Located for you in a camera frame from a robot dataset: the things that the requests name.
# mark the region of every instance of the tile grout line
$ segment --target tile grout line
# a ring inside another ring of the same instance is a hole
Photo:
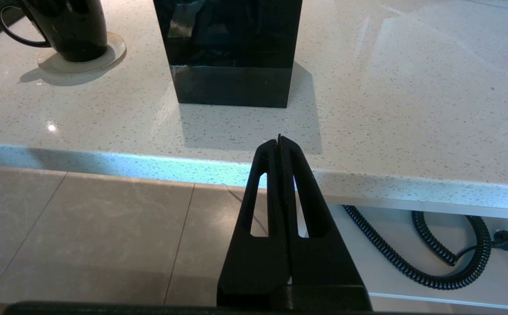
[[[164,301],[162,305],[166,305],[166,298],[168,297],[168,289],[170,289],[170,282],[172,281],[172,274],[174,273],[174,267],[176,267],[176,259],[178,258],[178,251],[180,251],[180,243],[182,243],[182,236],[184,235],[184,229],[186,227],[186,221],[188,221],[189,208],[192,205],[193,192],[196,190],[196,184],[193,184],[192,195],[189,196],[188,210],[186,210],[186,217],[184,218],[184,224],[182,224],[182,232],[180,233],[180,241],[178,241],[178,247],[176,247],[176,255],[174,255],[174,263],[172,264],[172,271],[170,271],[170,277],[168,278],[168,286],[166,286],[166,293],[164,294]]]
[[[42,211],[40,212],[40,214],[38,215],[38,217],[36,218],[36,220],[34,220],[34,223],[32,224],[32,227],[30,227],[30,230],[28,230],[28,233],[26,233],[26,236],[24,237],[24,239],[22,240],[22,242],[20,243],[20,245],[18,246],[18,248],[16,249],[16,251],[14,252],[14,255],[12,256],[12,258],[10,259],[10,261],[8,262],[7,266],[5,267],[5,269],[3,270],[3,272],[0,274],[0,280],[1,278],[3,277],[3,275],[5,274],[5,272],[7,271],[7,269],[9,268],[9,266],[11,265],[12,261],[14,260],[14,258],[16,257],[16,255],[18,254],[18,251],[20,251],[20,248],[22,247],[22,245],[24,245],[24,242],[26,241],[26,239],[28,238],[28,235],[30,235],[30,233],[32,232],[32,229],[34,229],[34,227],[36,226],[36,223],[38,222],[38,220],[40,220],[40,217],[42,216],[42,214],[44,213],[44,211],[46,210],[46,208],[48,207],[49,205],[49,202],[52,201],[53,199],[53,196],[56,195],[56,192],[58,189],[60,189],[60,186],[61,184],[63,183],[63,181],[65,180],[65,178],[67,177],[67,174],[69,172],[65,172],[65,175],[63,176],[63,178],[61,179],[60,183],[58,184],[58,186],[56,187],[56,189],[53,191],[52,193],[52,196],[49,198],[48,202],[46,202],[46,205],[44,206],[44,209],[42,209]]]

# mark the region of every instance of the white quartz countertop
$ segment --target white quartz countertop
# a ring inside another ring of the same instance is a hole
[[[152,0],[102,5],[108,71],[0,34],[0,165],[241,186],[281,133],[330,200],[508,210],[508,0],[304,0],[287,109],[178,104]]]

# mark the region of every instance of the white coaster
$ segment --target white coaster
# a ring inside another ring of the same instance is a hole
[[[126,52],[126,42],[116,33],[108,32],[108,50],[95,60],[87,62],[70,62],[63,59],[54,48],[44,48],[38,54],[38,66],[53,74],[80,74],[102,69]]]

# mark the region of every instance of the black plug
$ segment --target black plug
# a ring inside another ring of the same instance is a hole
[[[508,231],[497,231],[493,235],[493,248],[508,251]]]

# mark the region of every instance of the black mug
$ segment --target black mug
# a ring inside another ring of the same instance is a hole
[[[0,25],[17,42],[34,47],[52,47],[71,62],[94,60],[108,49],[106,21],[100,0],[17,0],[0,7]],[[13,34],[3,22],[6,8],[18,8],[44,36],[33,42]]]

